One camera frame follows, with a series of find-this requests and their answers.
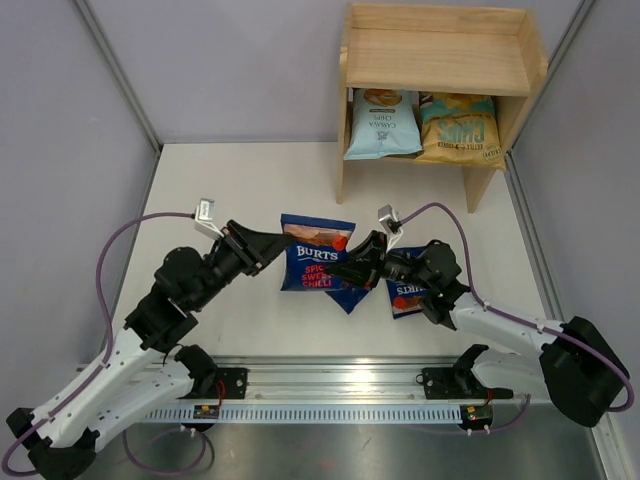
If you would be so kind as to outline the light blue cassava chips bag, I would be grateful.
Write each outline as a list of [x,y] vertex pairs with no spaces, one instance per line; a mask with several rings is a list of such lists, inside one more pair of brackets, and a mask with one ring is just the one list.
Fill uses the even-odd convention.
[[355,89],[352,130],[346,161],[413,155],[422,151],[412,93],[406,90]]

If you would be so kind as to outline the large yellow kettle chips bag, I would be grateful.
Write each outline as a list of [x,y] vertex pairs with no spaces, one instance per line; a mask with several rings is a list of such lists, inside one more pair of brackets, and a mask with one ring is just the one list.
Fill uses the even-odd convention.
[[505,170],[504,153],[490,96],[419,94],[421,163]]

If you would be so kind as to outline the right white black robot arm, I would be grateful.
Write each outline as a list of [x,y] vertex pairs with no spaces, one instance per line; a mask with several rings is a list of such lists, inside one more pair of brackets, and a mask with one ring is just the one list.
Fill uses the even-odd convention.
[[590,321],[536,319],[491,305],[459,281],[456,256],[440,240],[412,257],[389,250],[386,235],[374,231],[327,271],[368,290],[381,279],[421,288],[426,294],[419,305],[431,323],[501,345],[499,352],[474,345],[459,358],[453,380],[463,395],[495,388],[530,394],[584,427],[634,403],[628,370]]

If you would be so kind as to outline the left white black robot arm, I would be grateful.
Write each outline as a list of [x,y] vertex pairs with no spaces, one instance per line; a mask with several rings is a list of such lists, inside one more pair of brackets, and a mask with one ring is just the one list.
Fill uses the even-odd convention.
[[75,479],[97,453],[130,425],[173,399],[206,398],[225,391],[212,357],[182,345],[200,312],[241,274],[255,276],[293,241],[230,220],[213,231],[210,252],[170,251],[150,292],[110,331],[104,351],[51,400],[18,408],[6,419],[24,447],[32,473]]

